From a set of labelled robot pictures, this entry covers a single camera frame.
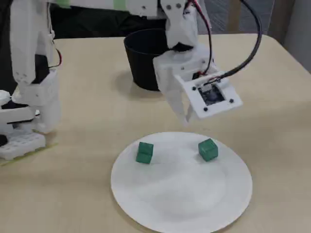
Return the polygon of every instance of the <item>black cup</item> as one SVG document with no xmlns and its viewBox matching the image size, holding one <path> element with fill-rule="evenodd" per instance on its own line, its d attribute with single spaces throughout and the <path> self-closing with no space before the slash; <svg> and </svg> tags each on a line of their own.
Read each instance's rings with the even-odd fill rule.
<svg viewBox="0 0 311 233">
<path fill-rule="evenodd" d="M 124 40 L 134 83 L 139 87 L 159 91 L 153 59 L 168 51 L 163 29 L 146 29 L 128 35 Z"/>
</svg>

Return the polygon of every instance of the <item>green block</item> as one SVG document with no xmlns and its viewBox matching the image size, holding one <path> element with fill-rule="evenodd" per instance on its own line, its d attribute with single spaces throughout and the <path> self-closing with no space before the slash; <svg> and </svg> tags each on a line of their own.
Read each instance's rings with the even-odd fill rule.
<svg viewBox="0 0 311 233">
<path fill-rule="evenodd" d="M 136 162 L 143 164 L 150 164 L 153 153 L 154 153 L 153 144 L 140 142 Z"/>
<path fill-rule="evenodd" d="M 138 153 L 153 155 L 153 153 L 154 153 L 153 144 L 140 142 L 139 148 L 138 148 Z"/>
<path fill-rule="evenodd" d="M 56 0 L 55 3 L 62 8 L 70 8 L 70 0 Z"/>
<path fill-rule="evenodd" d="M 218 147 L 212 139 L 199 143 L 199 152 L 206 162 L 218 157 Z"/>
<path fill-rule="evenodd" d="M 151 159 L 152 159 L 152 155 L 138 153 L 136 157 L 136 162 L 141 163 L 141 164 L 150 164 Z"/>
<path fill-rule="evenodd" d="M 126 1 L 125 0 L 113 0 L 113 9 L 119 11 L 126 11 Z"/>
</svg>

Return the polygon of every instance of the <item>tabletop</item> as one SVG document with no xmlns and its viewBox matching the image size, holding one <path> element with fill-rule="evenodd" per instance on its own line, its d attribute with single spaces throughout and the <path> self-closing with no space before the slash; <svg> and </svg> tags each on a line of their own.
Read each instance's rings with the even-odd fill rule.
<svg viewBox="0 0 311 233">
<path fill-rule="evenodd" d="M 215 62 L 231 69 L 255 40 L 214 35 Z M 254 61 L 231 77 L 244 105 L 186 128 L 160 93 L 132 83 L 122 38 L 56 44 L 62 121 L 48 135 L 53 147 L 0 166 L 1 233 L 150 233 L 116 204 L 110 173 L 127 145 L 167 131 L 208 135 L 248 165 L 251 203 L 221 232 L 310 232 L 311 75 L 274 39 L 264 36 Z"/>
</svg>

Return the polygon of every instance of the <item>red wire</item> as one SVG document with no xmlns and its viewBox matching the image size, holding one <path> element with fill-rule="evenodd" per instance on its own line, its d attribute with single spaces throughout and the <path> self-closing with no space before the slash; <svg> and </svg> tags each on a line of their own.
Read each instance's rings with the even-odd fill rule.
<svg viewBox="0 0 311 233">
<path fill-rule="evenodd" d="M 193 3 L 196 10 L 198 11 L 200 17 L 202 18 L 202 20 L 204 21 L 206 27 L 207 27 L 207 31 L 208 31 L 208 36 L 209 36 L 209 49 L 210 49 L 210 55 L 209 55 L 209 62 L 208 62 L 208 66 L 207 66 L 207 69 L 205 71 L 200 71 L 199 74 L 200 75 L 206 75 L 209 67 L 210 67 L 210 64 L 211 64 L 211 61 L 212 61 L 212 42 L 211 42 L 211 31 L 210 31 L 210 24 L 208 22 L 208 20 L 206 19 L 201 7 L 200 7 L 200 4 L 197 2 L 197 0 L 189 0 L 187 3 L 186 3 L 186 8 L 189 7 L 189 5 Z"/>
<path fill-rule="evenodd" d="M 59 66 L 62 65 L 62 63 L 63 63 L 63 56 L 62 56 L 62 53 L 61 53 L 60 50 L 58 50 L 57 48 L 55 48 L 55 49 L 56 49 L 56 51 L 57 51 L 57 53 L 58 53 L 59 63 L 58 63 L 58 65 L 56 65 L 56 66 L 49 67 L 49 69 L 55 68 L 55 67 L 59 67 Z"/>
</svg>

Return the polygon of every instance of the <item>white plate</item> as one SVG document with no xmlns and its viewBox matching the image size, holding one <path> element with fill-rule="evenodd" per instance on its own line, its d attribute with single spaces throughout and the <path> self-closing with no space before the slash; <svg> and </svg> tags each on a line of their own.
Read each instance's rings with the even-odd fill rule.
<svg viewBox="0 0 311 233">
<path fill-rule="evenodd" d="M 205 162 L 194 133 L 156 133 L 117 158 L 111 188 L 119 206 L 139 224 L 161 233 L 208 233 L 234 222 L 252 196 L 251 174 L 230 148 L 214 140 L 219 156 Z M 135 161 L 139 142 L 154 144 L 150 165 Z"/>
</svg>

